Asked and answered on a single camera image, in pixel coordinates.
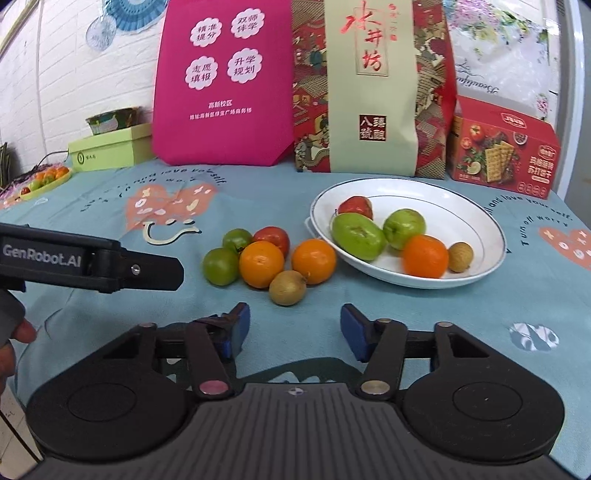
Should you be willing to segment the person's left hand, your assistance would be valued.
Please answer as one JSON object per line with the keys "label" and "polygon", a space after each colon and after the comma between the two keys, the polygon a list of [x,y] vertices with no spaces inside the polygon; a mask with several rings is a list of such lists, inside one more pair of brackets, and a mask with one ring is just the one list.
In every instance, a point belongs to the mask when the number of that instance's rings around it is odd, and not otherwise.
{"label": "person's left hand", "polygon": [[5,391],[7,381],[16,371],[16,354],[11,343],[12,340],[23,344],[32,343],[37,337],[34,326],[26,319],[23,319],[14,330],[11,339],[5,342],[0,349],[0,395]]}

